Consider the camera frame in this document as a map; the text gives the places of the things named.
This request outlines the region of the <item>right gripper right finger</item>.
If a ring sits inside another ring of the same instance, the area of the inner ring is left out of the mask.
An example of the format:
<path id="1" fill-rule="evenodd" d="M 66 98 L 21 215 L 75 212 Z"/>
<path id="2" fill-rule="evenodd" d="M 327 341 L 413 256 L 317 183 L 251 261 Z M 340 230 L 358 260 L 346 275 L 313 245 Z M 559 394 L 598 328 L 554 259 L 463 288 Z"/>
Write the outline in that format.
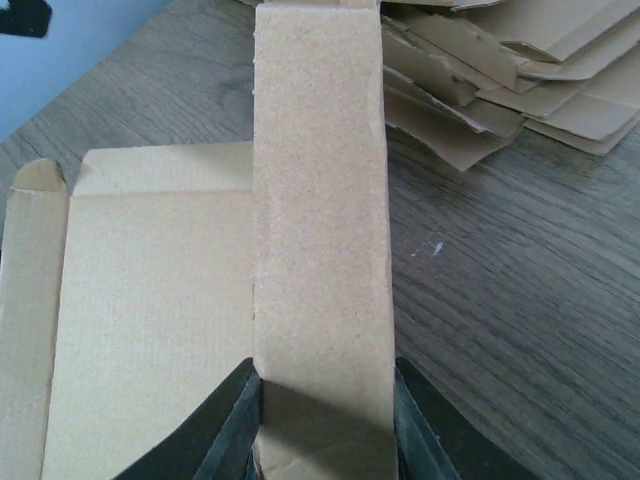
<path id="1" fill-rule="evenodd" d="M 477 430 L 404 357 L 395 362 L 394 402 L 401 479 L 535 478 Z"/>

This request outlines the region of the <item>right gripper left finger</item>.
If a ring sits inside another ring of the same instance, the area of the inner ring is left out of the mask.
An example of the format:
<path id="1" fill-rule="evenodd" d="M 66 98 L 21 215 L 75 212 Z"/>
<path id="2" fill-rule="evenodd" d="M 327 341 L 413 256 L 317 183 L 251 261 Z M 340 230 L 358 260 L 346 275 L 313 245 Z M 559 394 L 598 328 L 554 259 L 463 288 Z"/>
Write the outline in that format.
<path id="1" fill-rule="evenodd" d="M 261 378 L 246 358 L 174 432 L 117 478 L 256 479 L 253 445 L 261 405 Z"/>

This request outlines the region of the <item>cardboard box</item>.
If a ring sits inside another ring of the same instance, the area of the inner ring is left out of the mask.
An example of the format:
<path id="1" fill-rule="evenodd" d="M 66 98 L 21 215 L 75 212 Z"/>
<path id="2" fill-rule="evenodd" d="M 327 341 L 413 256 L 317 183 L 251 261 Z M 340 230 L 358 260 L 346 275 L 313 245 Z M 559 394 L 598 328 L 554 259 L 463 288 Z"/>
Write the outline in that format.
<path id="1" fill-rule="evenodd" d="M 16 173 L 1 247 L 1 475 L 116 479 L 246 358 L 262 479 L 394 479 L 387 143 L 95 149 Z"/>

